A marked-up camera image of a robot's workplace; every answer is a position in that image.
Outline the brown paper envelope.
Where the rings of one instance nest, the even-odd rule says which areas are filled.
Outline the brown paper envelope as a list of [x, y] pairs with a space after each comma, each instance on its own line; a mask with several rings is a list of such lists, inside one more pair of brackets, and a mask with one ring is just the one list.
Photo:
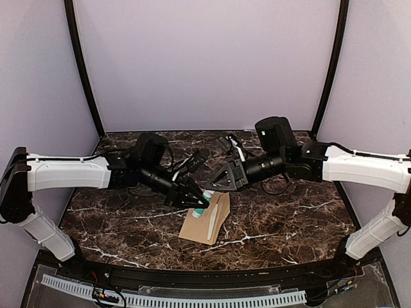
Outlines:
[[[216, 204], [219, 204], [216, 225], [213, 236], [211, 240], [208, 241], [207, 233], [209, 228], [209, 219]], [[209, 207], [206, 208], [199, 217], [196, 218], [193, 215], [195, 211], [193, 209], [189, 209], [182, 228], [180, 229], [179, 238], [202, 244], [215, 244], [220, 229], [230, 214], [230, 206], [231, 202], [229, 193], [214, 193], [211, 197], [211, 201], [209, 202]]]

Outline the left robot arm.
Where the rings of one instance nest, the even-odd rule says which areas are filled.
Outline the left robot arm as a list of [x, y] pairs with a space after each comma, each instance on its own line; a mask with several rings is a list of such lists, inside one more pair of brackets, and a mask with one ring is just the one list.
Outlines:
[[171, 148], [166, 138], [142, 133], [134, 146], [113, 149], [91, 157], [49, 157], [15, 148], [1, 178], [1, 223], [23, 228], [47, 248], [77, 280], [90, 274], [90, 264], [74, 239], [63, 233], [33, 204], [33, 193], [45, 189], [88, 187], [131, 189], [144, 185], [163, 194], [164, 204], [178, 209], [206, 209], [212, 194], [190, 177], [206, 160], [207, 151], [196, 150], [178, 166], [161, 166]]

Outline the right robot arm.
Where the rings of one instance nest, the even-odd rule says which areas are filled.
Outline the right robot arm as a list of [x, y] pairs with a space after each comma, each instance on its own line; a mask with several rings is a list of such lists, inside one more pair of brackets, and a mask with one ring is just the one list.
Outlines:
[[328, 264], [333, 278], [342, 278], [373, 248], [410, 228], [410, 155], [384, 155], [350, 150], [338, 143], [310, 141], [299, 145], [287, 118], [258, 121], [256, 132], [264, 153], [225, 163], [205, 189], [240, 191], [272, 176], [312, 182], [352, 182], [394, 191], [387, 206], [365, 226], [340, 242]]

